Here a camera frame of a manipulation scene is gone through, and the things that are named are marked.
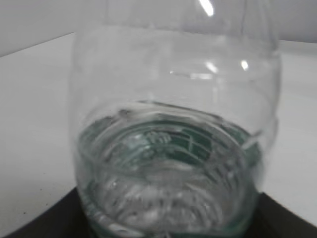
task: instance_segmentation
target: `white wall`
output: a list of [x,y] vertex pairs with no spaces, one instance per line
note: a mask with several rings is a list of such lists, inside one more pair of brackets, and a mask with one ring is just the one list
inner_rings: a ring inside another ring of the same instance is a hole
[[70,33],[81,0],[0,0],[0,56]]
[[[0,56],[74,31],[81,1],[0,0]],[[317,43],[317,0],[273,1],[282,39]]]
[[317,43],[317,0],[274,0],[283,40]]

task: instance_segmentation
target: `table surface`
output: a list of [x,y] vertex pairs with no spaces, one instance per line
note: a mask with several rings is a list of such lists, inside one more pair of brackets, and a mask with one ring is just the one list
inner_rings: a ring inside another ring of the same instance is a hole
[[[0,58],[0,237],[74,186],[67,78],[74,36]],[[317,225],[317,44],[281,42],[280,133],[264,190]]]

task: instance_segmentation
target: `black base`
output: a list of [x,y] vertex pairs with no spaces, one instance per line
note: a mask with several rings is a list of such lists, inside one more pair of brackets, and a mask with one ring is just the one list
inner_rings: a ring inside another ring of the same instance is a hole
[[[89,226],[74,189],[49,211],[5,238],[88,237]],[[244,238],[317,238],[317,228],[262,194]]]

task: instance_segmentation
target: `clear plastic bottle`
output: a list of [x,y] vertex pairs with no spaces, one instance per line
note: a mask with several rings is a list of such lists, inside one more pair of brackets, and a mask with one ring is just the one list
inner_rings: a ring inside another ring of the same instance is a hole
[[90,0],[70,133],[100,238],[242,236],[276,132],[268,0]]

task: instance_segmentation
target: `water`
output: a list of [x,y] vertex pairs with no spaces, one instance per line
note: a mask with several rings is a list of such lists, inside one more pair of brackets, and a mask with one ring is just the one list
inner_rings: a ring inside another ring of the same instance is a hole
[[257,144],[222,118],[139,103],[80,135],[77,180],[102,238],[240,237],[257,192]]

